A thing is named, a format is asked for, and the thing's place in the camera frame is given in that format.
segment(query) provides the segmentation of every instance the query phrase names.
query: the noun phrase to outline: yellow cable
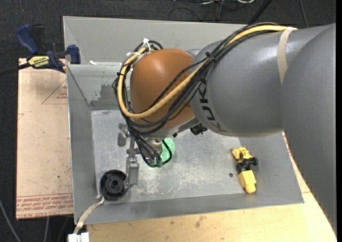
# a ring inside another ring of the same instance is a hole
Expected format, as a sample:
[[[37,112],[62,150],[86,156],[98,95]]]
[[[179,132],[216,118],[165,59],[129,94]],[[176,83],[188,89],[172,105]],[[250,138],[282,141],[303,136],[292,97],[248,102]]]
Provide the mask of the yellow cable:
[[[229,43],[227,43],[224,48],[226,48],[229,44],[237,41],[238,39],[250,34],[250,33],[254,33],[254,32],[259,32],[259,31],[284,31],[286,30],[287,27],[286,26],[275,26],[275,25],[264,25],[264,26],[257,26],[257,27],[252,27],[249,28],[239,34],[237,34],[233,39],[230,40]],[[129,58],[126,62],[125,62],[125,66],[122,68],[122,72],[125,73],[126,69],[127,69],[127,64],[133,62],[136,57],[138,55],[134,55],[131,58]],[[177,95],[180,91],[182,91],[186,85],[190,82],[190,80],[192,79],[192,77],[197,73],[197,71],[208,61],[208,58],[200,65],[198,66],[195,71],[193,71],[184,81],[182,81],[176,88],[174,88],[169,94],[167,94],[163,99],[161,99],[159,102],[157,102],[153,107],[151,107],[150,109],[142,112],[142,113],[131,113],[127,110],[127,108],[125,107],[125,104],[123,103],[123,99],[122,99],[122,84],[123,84],[123,76],[119,77],[119,81],[118,81],[118,102],[119,102],[119,106],[123,112],[123,114],[125,116],[127,116],[128,118],[132,118],[132,119],[141,119],[141,118],[145,118],[151,114],[153,114],[155,111],[157,111],[158,109],[160,109],[163,105],[165,105],[165,103],[167,103],[170,99],[172,99],[175,95]]]

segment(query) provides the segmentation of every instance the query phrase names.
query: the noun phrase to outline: clamp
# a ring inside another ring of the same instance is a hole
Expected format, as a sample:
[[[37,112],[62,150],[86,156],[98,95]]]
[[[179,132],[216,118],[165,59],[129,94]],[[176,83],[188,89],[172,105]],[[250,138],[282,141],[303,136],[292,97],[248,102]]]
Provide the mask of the clamp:
[[[69,45],[65,51],[55,53],[52,50],[46,50],[43,41],[44,27],[42,25],[30,27],[30,24],[21,26],[17,32],[16,37],[20,44],[26,47],[30,55],[26,58],[26,63],[0,72],[0,76],[6,75],[18,70],[32,67],[34,69],[52,69],[66,72],[65,64],[59,60],[59,57],[70,55],[70,64],[80,64],[81,56],[76,45]]]

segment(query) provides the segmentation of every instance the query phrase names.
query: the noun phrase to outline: blue clamp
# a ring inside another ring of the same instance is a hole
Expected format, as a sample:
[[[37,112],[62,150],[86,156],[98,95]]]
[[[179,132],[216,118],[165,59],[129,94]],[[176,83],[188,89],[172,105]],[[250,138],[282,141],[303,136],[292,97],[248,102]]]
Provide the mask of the blue clamp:
[[[71,63],[72,64],[79,65],[81,63],[80,50],[76,45],[74,45],[74,44],[69,45],[67,47],[66,51],[68,52],[68,54],[71,57]]]
[[[27,62],[36,69],[53,69],[53,70],[57,70],[60,72],[65,72],[63,67],[65,66],[64,63],[62,63],[58,57],[56,57],[56,55],[51,51],[48,50],[45,53],[45,56],[48,56],[49,59],[43,59],[43,58],[37,58],[37,60],[39,61],[39,63],[37,63],[37,61],[35,61],[36,58],[34,58],[35,56],[44,56],[44,55],[40,55],[38,54],[39,52],[39,48],[36,45],[36,42],[34,41],[34,39],[32,38],[31,34],[30,34],[30,25],[26,24],[23,25],[22,27],[20,27],[16,34],[18,41],[20,42],[20,44],[24,47],[26,47],[29,51],[30,51],[30,56],[26,59]],[[80,52],[79,49],[76,45],[69,45],[66,51],[63,51],[61,53],[58,54],[69,54],[71,57],[71,64],[80,64],[81,63],[81,56],[80,56]]]

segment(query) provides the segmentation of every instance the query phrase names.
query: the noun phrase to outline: yellow object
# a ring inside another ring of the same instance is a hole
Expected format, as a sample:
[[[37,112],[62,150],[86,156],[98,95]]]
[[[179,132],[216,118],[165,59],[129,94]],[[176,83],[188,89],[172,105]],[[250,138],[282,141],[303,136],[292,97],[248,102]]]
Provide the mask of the yellow object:
[[[34,56],[28,60],[28,63],[38,68],[49,63],[49,56]]]
[[[245,147],[233,149],[231,153],[236,160],[253,158]]]
[[[242,188],[244,188],[247,193],[254,193],[257,190],[255,188],[257,181],[255,180],[252,170],[242,171],[238,177]]]
[[[241,33],[237,34],[229,43],[227,43],[224,48],[226,48],[229,44],[239,40],[240,38],[254,33],[254,32],[261,32],[261,31],[276,31],[281,32],[286,30],[286,26],[276,26],[276,25],[263,25],[263,26],[256,26],[249,29],[246,29],[245,31],[242,31]],[[135,61],[135,59],[142,53],[144,53],[146,48],[141,48],[136,54],[134,54],[132,57],[130,57],[124,64],[121,72],[124,74],[128,65]],[[184,81],[182,81],[176,88],[174,88],[169,94],[167,94],[163,99],[161,99],[159,102],[157,102],[153,107],[150,109],[142,112],[142,113],[131,113],[127,110],[125,107],[125,104],[123,102],[122,98],[122,85],[123,85],[123,76],[119,76],[118,80],[118,103],[122,110],[122,113],[133,119],[141,119],[145,118],[151,114],[153,114],[156,110],[160,109],[165,103],[167,103],[172,97],[175,95],[178,95],[180,91],[182,91],[190,82],[191,78],[201,69],[201,67],[208,61],[209,57],[201,64],[199,65]]]

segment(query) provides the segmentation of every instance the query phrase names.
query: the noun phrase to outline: metal bracket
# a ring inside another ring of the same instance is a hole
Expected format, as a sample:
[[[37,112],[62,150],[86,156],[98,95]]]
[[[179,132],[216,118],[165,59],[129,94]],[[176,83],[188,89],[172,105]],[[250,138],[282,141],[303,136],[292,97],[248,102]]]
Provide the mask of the metal bracket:
[[[133,186],[138,184],[139,164],[136,157],[138,148],[134,149],[135,141],[130,139],[129,149],[127,150],[128,158],[126,160],[126,184],[127,186]]]

